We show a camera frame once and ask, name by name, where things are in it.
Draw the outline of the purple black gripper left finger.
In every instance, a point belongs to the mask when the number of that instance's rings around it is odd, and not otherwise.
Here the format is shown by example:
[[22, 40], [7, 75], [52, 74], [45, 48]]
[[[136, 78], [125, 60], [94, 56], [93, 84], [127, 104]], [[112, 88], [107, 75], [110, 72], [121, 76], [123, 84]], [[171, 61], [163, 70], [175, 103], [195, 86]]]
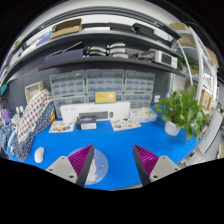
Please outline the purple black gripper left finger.
[[68, 157], [59, 157], [47, 168], [47, 171], [83, 187], [85, 185], [93, 157], [94, 146], [90, 145], [76, 151]]

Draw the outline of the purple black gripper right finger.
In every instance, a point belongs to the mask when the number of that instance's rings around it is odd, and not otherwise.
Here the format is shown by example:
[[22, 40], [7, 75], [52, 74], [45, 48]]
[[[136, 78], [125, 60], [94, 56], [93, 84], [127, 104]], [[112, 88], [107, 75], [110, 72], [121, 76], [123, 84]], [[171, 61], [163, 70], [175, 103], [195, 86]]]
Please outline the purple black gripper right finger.
[[180, 170], [167, 156], [156, 156], [145, 148], [133, 146], [133, 156], [143, 186]]

